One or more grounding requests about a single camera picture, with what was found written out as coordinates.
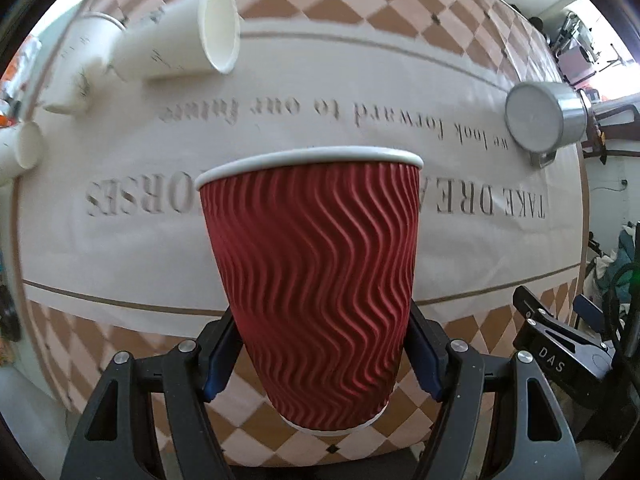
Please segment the white paper cup lying left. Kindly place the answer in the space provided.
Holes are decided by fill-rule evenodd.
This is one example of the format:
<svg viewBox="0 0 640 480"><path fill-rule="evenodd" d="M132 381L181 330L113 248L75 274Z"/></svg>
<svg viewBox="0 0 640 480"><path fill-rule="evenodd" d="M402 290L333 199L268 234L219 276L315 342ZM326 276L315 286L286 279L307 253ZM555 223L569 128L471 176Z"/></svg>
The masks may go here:
<svg viewBox="0 0 640 480"><path fill-rule="evenodd" d="M44 152L41 129L35 122L2 128L0 134L0 182L2 185L35 168Z"/></svg>

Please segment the checkered brown tablecloth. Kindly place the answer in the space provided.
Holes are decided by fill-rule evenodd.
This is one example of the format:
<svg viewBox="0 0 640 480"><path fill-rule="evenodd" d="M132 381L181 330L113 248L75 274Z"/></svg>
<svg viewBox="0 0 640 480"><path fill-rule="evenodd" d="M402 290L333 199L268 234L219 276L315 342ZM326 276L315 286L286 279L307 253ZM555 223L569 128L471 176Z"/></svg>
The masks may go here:
<svg viewBox="0 0 640 480"><path fill-rule="evenodd" d="M195 178L230 160L335 144L404 148L425 162L414 296L452 336L507 356L527 285L567 316L582 286L582 156L529 165L503 120L509 90L559 74L501 0L236 0L238 65L121 81L78 116L62 101L73 50L176 0L84 0L27 63L20 112L46 141L3 193L2 231L24 335L17 383L44 476L120 349L150 356L198 333L227 299Z"/></svg>

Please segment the white paper cup lying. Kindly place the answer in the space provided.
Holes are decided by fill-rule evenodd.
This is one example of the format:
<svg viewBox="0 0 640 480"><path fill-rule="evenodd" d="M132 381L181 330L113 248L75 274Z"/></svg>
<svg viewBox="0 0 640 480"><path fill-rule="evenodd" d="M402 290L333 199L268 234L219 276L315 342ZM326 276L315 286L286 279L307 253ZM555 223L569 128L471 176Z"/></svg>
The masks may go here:
<svg viewBox="0 0 640 480"><path fill-rule="evenodd" d="M2 185L35 168L44 152L41 129L35 122L2 128L0 134L0 182Z"/></svg>
<svg viewBox="0 0 640 480"><path fill-rule="evenodd" d="M235 0L177 0L128 26L110 66L124 81L225 75L239 57L240 28Z"/></svg>

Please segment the white paper cup upright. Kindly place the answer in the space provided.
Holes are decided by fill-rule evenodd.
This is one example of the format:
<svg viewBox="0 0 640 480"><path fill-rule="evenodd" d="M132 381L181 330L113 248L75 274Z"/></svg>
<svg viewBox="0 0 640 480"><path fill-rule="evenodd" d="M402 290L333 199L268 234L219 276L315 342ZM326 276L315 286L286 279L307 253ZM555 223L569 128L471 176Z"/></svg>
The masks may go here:
<svg viewBox="0 0 640 480"><path fill-rule="evenodd" d="M107 72L112 45L124 30L121 21L104 13L75 18L53 63L43 109L59 115L85 113Z"/></svg>

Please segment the grey ribbed mug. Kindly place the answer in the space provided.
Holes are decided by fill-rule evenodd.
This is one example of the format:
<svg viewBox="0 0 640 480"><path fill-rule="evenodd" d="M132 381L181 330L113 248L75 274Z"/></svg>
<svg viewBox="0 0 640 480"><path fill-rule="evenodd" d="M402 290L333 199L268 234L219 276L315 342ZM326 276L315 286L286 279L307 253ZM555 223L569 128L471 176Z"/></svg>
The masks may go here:
<svg viewBox="0 0 640 480"><path fill-rule="evenodd" d="M521 82L504 104L506 128L536 168L549 166L561 148L581 141L590 117L585 92L560 82Z"/></svg>

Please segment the red ripple paper cup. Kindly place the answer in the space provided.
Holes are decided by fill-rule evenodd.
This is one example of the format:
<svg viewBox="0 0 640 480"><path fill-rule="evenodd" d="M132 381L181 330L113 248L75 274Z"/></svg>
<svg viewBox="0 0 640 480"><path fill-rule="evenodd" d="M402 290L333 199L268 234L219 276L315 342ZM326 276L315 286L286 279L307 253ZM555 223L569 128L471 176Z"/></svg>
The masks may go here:
<svg viewBox="0 0 640 480"><path fill-rule="evenodd" d="M195 182L229 308L276 411L310 434L375 422L394 390L416 270L422 158L325 146Z"/></svg>

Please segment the white paper cup lying middle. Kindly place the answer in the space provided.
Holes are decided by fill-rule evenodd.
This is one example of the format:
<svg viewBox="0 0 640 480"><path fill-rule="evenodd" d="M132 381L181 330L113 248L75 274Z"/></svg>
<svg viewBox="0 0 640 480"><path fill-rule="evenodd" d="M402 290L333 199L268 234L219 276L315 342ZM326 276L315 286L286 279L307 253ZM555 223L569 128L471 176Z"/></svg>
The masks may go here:
<svg viewBox="0 0 640 480"><path fill-rule="evenodd" d="M177 0L128 26L110 66L124 81L225 75L239 57L240 28L235 0Z"/></svg>

